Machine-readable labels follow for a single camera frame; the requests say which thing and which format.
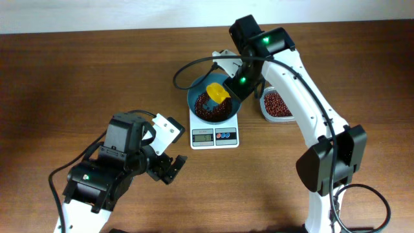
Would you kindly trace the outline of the yellow plastic measuring scoop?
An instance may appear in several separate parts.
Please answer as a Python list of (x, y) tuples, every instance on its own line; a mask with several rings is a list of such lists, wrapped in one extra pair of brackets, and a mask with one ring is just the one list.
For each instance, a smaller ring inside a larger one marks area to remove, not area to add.
[(222, 104), (227, 98), (230, 98), (230, 94), (219, 83), (214, 82), (206, 87), (206, 92), (211, 100), (217, 104)]

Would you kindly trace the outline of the clear container of red beans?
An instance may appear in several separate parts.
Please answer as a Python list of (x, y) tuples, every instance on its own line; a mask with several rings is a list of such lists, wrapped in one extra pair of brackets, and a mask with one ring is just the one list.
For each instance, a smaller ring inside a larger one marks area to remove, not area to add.
[(260, 108), (266, 121), (271, 123), (294, 122), (295, 119), (275, 87), (266, 87), (260, 98)]

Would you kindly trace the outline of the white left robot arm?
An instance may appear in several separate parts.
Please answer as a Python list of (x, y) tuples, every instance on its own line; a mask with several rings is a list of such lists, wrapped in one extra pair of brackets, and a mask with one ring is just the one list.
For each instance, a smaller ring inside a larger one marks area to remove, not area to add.
[(187, 158), (173, 159), (165, 150), (180, 139), (184, 126), (161, 114), (148, 122), (142, 113), (114, 114), (107, 130), (68, 164), (65, 198), (55, 200), (55, 232), (101, 231), (138, 175), (146, 173), (165, 184), (176, 178)]

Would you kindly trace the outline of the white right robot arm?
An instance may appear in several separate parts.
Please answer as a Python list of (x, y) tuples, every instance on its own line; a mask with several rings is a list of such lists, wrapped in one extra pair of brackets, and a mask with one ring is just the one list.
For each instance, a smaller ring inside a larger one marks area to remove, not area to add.
[(235, 21), (229, 33), (243, 56), (235, 76), (224, 81), (230, 96), (242, 102), (266, 80), (282, 97), (300, 127), (308, 150), (297, 160), (297, 173), (309, 190), (307, 232), (341, 232), (329, 197), (340, 208), (367, 144), (363, 127), (349, 124), (320, 93), (283, 28), (265, 32), (253, 16)]

